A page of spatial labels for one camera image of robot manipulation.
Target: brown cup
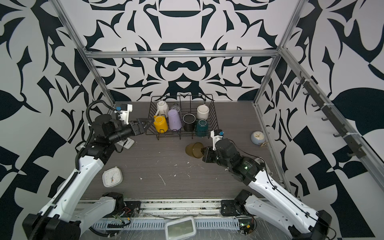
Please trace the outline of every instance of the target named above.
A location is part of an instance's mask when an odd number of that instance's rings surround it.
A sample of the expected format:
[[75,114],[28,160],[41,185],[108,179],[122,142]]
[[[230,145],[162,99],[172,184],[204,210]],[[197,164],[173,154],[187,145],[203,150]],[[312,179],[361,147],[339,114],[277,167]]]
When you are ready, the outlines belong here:
[[194,142],[185,147],[185,153],[191,157],[202,158],[203,157],[203,153],[201,152],[202,148],[204,148],[204,145],[202,143]]

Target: lavender tumbler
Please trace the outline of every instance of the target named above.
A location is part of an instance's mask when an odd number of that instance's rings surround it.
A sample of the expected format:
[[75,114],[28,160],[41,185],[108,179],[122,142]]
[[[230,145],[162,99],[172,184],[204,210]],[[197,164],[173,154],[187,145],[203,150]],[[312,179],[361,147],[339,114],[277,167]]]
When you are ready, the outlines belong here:
[[172,131],[178,131],[182,127],[179,113],[175,109],[168,112],[168,124]]

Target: wall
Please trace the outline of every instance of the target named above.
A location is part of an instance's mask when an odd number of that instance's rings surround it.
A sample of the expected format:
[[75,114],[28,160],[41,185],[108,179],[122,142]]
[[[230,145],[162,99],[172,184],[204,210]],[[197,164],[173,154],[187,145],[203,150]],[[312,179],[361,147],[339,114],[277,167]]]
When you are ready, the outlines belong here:
[[74,169],[86,106],[104,97],[46,0],[1,1],[0,62],[0,235],[19,240]]
[[[91,51],[254,50],[277,48],[297,0],[62,3]],[[127,58],[97,65],[117,101],[178,93],[253,100],[269,63],[269,57]]]
[[[383,158],[382,1],[310,0],[288,50]],[[293,193],[333,217],[343,239],[383,239],[384,193],[311,105],[298,78],[279,62],[259,102],[263,121]]]

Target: teal mug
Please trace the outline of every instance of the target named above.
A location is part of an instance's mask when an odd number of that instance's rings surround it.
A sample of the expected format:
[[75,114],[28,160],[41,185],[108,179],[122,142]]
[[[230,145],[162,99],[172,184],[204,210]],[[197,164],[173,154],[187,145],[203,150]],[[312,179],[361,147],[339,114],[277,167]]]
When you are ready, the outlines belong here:
[[208,136],[208,122],[204,119],[200,119],[196,124],[196,135],[198,137]]

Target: dish rack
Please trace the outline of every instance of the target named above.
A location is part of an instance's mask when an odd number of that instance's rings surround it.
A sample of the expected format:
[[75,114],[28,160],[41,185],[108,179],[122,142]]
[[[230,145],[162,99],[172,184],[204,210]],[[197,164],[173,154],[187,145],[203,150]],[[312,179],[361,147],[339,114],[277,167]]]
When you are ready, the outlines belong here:
[[[169,108],[171,108],[173,105],[177,105],[180,107],[181,115],[184,116],[187,113],[191,113],[196,117],[197,119],[197,107],[199,105],[205,104],[209,107],[209,114],[208,114],[208,131],[207,132],[200,132],[199,134],[206,133],[207,137],[210,137],[210,132],[212,130],[218,129],[218,123],[217,123],[217,116],[216,116],[216,110],[215,110],[215,101],[213,100],[212,94],[199,94],[199,95],[175,95],[175,96],[152,96],[151,97],[151,105],[149,106],[149,113],[148,118],[153,118],[157,111],[157,102],[158,101],[166,101]],[[195,131],[187,132],[182,127],[180,130],[174,130],[168,129],[166,132],[158,133],[156,131],[155,126],[152,124],[150,128],[148,128],[146,135],[155,135],[157,139],[159,140],[162,137],[178,137],[181,139],[181,137],[191,137],[193,138],[196,136]]]

